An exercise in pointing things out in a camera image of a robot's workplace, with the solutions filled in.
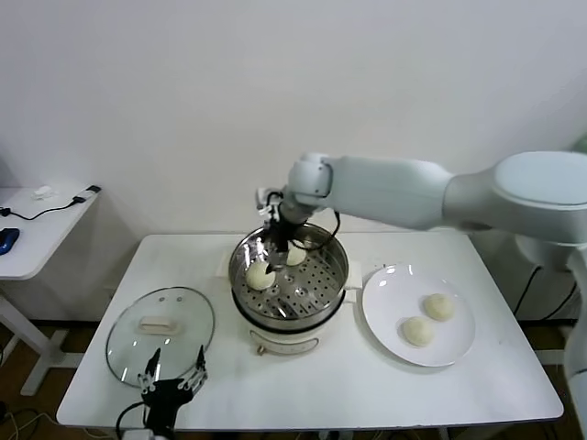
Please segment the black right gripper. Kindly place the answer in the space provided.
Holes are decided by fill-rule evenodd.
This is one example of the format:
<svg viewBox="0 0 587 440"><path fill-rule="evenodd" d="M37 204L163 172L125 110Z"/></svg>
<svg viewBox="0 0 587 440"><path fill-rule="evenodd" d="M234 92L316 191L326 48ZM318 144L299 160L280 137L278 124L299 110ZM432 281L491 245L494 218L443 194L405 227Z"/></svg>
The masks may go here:
<svg viewBox="0 0 587 440"><path fill-rule="evenodd" d="M288 220L272 217L268 229L268 272L281 270L281 261L286 262L291 249L290 239L294 236L294 224Z"/></svg>

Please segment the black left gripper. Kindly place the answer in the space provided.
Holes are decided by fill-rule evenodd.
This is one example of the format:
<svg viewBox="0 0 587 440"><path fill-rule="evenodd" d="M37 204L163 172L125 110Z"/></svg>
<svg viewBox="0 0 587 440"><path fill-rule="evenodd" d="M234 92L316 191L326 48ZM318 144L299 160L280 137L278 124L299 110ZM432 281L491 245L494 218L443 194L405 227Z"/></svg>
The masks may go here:
<svg viewBox="0 0 587 440"><path fill-rule="evenodd" d="M158 380L160 358L161 350L157 348L143 372L138 374L141 398L148 408L145 427L155 435L174 435L179 410L193 399L208 379L205 349L200 346L194 367L183 380Z"/></svg>

